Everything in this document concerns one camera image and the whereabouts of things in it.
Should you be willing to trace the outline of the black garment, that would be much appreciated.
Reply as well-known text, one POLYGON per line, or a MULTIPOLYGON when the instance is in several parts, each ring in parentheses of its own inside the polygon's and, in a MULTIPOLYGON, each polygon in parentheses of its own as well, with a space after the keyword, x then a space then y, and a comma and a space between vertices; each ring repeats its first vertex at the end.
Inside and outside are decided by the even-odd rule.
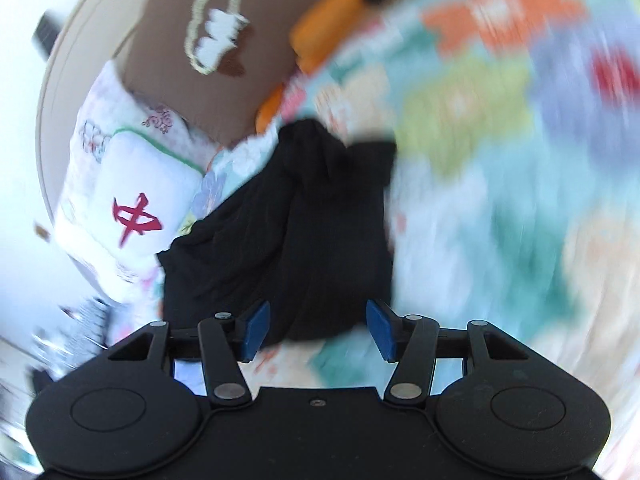
POLYGON ((267 347, 335 337, 392 299, 384 194, 391 140, 346 145, 321 122, 283 126, 264 168, 158 256, 163 315, 193 328, 270 305, 267 347))

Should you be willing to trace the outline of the patterned bedside table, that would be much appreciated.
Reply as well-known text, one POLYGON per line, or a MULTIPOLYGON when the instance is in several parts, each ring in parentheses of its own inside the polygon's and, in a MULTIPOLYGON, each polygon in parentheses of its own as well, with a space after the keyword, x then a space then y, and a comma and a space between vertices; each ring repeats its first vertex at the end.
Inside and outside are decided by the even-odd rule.
POLYGON ((107 347, 114 309, 92 297, 60 307, 62 322, 37 326, 25 350, 1 341, 1 475, 34 478, 42 471, 30 444, 26 414, 38 392, 107 347))

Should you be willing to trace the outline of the white pillow red character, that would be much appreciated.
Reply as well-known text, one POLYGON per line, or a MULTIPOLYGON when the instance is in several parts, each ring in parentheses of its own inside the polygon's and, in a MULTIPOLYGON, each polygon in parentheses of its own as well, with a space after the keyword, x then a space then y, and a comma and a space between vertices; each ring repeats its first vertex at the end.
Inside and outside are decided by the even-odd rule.
POLYGON ((93 177, 66 177, 54 239, 108 298, 131 302, 177 236, 203 177, 192 162, 120 129, 93 177))

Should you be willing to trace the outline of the pink floral pillow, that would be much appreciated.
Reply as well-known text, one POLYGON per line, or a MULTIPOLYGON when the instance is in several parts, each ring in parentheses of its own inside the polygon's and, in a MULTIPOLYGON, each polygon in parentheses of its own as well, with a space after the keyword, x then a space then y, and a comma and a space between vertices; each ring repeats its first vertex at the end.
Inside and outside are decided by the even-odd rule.
MULTIPOLYGON (((217 151, 216 144, 204 132, 188 125, 173 110, 129 93, 115 63, 107 62, 78 110, 65 179, 76 174, 85 179, 93 177, 108 141, 116 131, 126 128, 192 162, 204 176, 217 151)), ((140 297, 143 281, 156 269, 140 282, 131 302, 140 297)))

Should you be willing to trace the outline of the floral quilt bedspread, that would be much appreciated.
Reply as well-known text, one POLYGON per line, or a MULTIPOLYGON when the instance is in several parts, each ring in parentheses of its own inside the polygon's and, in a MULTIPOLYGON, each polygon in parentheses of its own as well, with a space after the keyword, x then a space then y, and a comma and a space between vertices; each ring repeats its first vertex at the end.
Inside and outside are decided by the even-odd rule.
POLYGON ((639 0, 396 0, 281 119, 393 136, 393 305, 484 318, 602 396, 637 466, 639 0))

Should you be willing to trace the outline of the brown cushion with emblem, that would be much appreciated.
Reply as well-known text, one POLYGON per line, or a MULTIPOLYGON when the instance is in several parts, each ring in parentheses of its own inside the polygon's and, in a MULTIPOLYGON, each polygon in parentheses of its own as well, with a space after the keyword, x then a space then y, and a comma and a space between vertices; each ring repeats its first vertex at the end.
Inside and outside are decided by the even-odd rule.
POLYGON ((148 0, 125 86, 233 145, 294 70, 288 35, 318 0, 148 0))

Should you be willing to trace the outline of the orange black plush toy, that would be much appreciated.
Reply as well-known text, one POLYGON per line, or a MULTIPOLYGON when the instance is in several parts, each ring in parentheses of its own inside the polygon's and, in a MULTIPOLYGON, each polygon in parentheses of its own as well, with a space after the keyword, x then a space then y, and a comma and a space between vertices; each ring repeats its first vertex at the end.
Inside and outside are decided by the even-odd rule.
POLYGON ((296 73, 260 109, 257 130, 312 117, 347 140, 392 132, 388 71, 435 39, 411 0, 318 0, 291 29, 296 73))

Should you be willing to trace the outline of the small wall sticker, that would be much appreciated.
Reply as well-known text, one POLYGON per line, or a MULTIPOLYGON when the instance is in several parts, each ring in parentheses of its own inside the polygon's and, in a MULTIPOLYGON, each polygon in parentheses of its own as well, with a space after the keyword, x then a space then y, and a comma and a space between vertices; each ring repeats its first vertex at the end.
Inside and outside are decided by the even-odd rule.
POLYGON ((50 58, 55 41, 62 32, 60 21, 50 12, 43 13, 32 35, 34 45, 44 58, 50 58))

